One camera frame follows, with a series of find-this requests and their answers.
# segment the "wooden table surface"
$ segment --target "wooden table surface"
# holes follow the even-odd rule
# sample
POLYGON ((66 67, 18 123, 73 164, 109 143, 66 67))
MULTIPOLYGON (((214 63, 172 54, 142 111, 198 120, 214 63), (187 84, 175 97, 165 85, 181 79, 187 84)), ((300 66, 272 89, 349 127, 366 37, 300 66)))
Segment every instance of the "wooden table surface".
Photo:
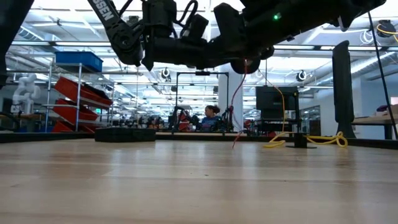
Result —
POLYGON ((398 151, 0 144, 0 223, 398 223, 398 151))
MULTIPOLYGON (((398 122, 398 114, 393 115, 394 120, 398 122)), ((391 124, 390 115, 384 116, 370 116, 365 118, 355 118, 353 124, 391 124)))

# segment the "metal shelving unit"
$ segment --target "metal shelving unit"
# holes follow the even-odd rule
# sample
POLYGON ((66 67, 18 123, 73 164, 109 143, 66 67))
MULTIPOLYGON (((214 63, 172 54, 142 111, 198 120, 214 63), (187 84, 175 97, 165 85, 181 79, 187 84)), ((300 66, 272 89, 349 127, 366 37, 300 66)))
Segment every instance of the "metal shelving unit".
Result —
MULTIPOLYGON (((109 105, 102 104, 102 103, 99 103, 97 101, 90 100, 90 99, 87 99, 87 98, 84 98, 84 97, 80 96, 81 76, 82 76, 82 73, 83 73, 83 69, 85 70, 85 72, 89 71, 89 72, 92 72, 92 74, 94 74, 94 75, 96 74, 96 72, 94 72, 91 69, 89 69, 88 67, 84 66, 82 63, 79 63, 79 64, 73 64, 73 63, 68 63, 68 64, 56 63, 56 64, 54 64, 54 63, 52 63, 51 64, 50 71, 49 71, 49 84, 47 86, 47 104, 43 105, 43 106, 46 107, 46 114, 45 114, 45 131, 46 132, 47 132, 47 126, 48 126, 48 123, 49 123, 49 110, 50 110, 50 108, 53 108, 55 106, 56 107, 72 107, 72 108, 76 108, 76 123, 72 124, 72 125, 76 126, 75 131, 78 131, 78 125, 79 124, 97 124, 98 126, 107 126, 108 125, 108 122, 107 123, 101 122, 101 120, 102 120, 102 110, 103 110, 103 108, 107 108, 108 109, 108 114, 109 114, 109 111, 111 112, 111 114, 113 114, 113 104, 111 106, 109 106, 109 105), (52 73, 53 73, 53 66, 58 66, 58 67, 59 66, 78 67, 78 90, 77 90, 76 106, 74 106, 74 105, 51 105, 50 104, 51 77, 52 77, 52 73), (81 101, 90 102, 93 105, 100 106, 100 108, 99 108, 99 109, 101 109, 100 122, 98 122, 98 121, 87 121, 87 120, 79 119, 79 111, 80 111, 80 102, 81 101)), ((112 86, 113 86, 113 90, 112 90, 112 99, 111 100, 113 101, 114 83, 112 83, 112 86)))

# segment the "blue storage bin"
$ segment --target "blue storage bin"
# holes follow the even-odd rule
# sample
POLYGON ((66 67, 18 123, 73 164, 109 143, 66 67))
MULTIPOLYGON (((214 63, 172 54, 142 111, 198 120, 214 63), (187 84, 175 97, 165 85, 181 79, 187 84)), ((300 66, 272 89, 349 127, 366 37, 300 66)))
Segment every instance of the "blue storage bin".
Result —
POLYGON ((55 63, 69 71, 79 72, 79 63, 83 64, 84 73, 102 72, 103 61, 93 52, 56 52, 55 63))

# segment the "green indicator light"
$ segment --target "green indicator light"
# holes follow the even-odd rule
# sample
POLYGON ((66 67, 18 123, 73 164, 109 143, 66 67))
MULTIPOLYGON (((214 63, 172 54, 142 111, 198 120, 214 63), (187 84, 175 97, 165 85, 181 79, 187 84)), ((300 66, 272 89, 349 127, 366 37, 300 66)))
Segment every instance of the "green indicator light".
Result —
POLYGON ((277 21, 277 20, 280 19, 280 17, 281 17, 280 13, 278 13, 278 14, 275 14, 273 18, 274 18, 275 21, 277 21))

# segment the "red cable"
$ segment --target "red cable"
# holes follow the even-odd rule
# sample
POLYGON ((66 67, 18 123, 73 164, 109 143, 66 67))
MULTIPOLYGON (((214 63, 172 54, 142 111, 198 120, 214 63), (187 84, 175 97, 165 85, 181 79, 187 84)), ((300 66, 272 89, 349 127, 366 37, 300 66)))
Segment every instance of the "red cable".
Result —
MULTIPOLYGON (((236 93, 238 92, 238 90, 242 87, 243 82, 244 82, 244 79, 246 78, 246 75, 247 75, 247 74, 248 74, 248 61, 245 59, 245 60, 244 60, 244 76, 243 76, 243 79, 242 79, 241 84, 238 86, 238 88, 235 90, 234 95, 232 96, 231 107, 232 107, 232 105, 233 105, 233 103, 234 103, 235 95, 236 95, 236 93)), ((236 136, 236 138, 235 138, 235 140, 234 140, 234 144, 232 145, 232 148, 235 147, 235 143, 238 141, 239 137, 241 137, 241 134, 242 134, 241 131, 242 131, 242 130, 240 130, 240 132, 239 132, 238 135, 236 136)))

